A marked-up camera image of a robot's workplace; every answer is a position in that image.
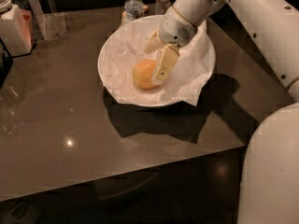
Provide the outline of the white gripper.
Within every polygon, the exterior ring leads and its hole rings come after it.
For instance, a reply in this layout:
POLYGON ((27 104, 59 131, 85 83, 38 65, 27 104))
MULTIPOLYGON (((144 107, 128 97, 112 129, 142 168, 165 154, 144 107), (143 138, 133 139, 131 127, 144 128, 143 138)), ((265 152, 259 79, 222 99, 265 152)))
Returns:
POLYGON ((152 34, 143 48, 147 54, 159 49, 157 65, 151 77, 154 85, 161 85, 167 80, 179 58, 178 47, 186 47, 196 36, 197 31, 198 28, 181 17, 173 7, 166 11, 158 31, 152 34))

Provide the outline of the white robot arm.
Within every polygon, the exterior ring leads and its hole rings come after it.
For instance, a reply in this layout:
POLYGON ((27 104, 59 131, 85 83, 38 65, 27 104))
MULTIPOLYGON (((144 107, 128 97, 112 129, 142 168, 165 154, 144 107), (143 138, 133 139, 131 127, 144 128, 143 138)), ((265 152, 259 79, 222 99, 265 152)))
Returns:
POLYGON ((299 224, 299 11, 284 0, 176 0, 145 47, 162 84, 198 26, 229 5, 294 100, 266 118, 249 141, 237 224, 299 224))

